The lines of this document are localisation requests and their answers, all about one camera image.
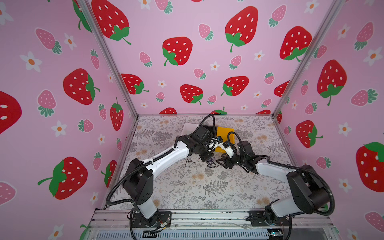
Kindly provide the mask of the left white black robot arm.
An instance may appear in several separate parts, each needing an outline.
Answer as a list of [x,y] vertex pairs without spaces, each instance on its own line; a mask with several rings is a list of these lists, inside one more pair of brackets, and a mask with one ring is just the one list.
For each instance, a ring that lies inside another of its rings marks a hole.
[[215,116],[209,114],[191,134],[177,136],[174,144],[158,155],[144,161],[132,160],[124,177],[108,193],[106,205],[133,204],[129,217],[132,235],[134,212],[141,214],[146,226],[155,226],[156,231],[161,231],[167,224],[161,223],[159,210],[152,200],[156,177],[193,154],[199,155],[203,162],[209,160],[214,156],[215,148],[222,143],[223,140],[217,137]]

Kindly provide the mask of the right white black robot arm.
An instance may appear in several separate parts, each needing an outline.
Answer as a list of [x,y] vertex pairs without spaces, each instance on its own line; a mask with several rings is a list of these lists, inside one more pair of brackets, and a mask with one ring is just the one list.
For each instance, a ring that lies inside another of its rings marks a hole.
[[289,185],[290,196],[265,207],[263,218],[266,224],[277,225],[284,217],[301,214],[330,216],[334,212],[335,197],[330,186],[310,165],[296,167],[274,162],[270,156],[256,155],[247,141],[239,141],[235,146],[222,137],[215,137],[212,143],[225,151],[217,161],[225,169],[240,166],[247,173],[269,176]]

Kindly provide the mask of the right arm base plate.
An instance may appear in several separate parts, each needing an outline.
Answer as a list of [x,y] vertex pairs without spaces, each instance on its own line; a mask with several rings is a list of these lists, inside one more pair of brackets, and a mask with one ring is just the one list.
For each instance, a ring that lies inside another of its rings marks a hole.
[[289,217],[278,218],[266,211],[249,211],[246,221],[251,222],[253,227],[288,227],[290,224]]

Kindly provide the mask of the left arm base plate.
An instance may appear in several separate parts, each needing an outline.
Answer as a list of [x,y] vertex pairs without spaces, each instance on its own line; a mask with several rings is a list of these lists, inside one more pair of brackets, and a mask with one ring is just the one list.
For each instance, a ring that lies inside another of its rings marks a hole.
[[152,217],[146,219],[142,213],[133,212],[130,223],[133,228],[168,228],[171,226],[172,212],[157,211]]

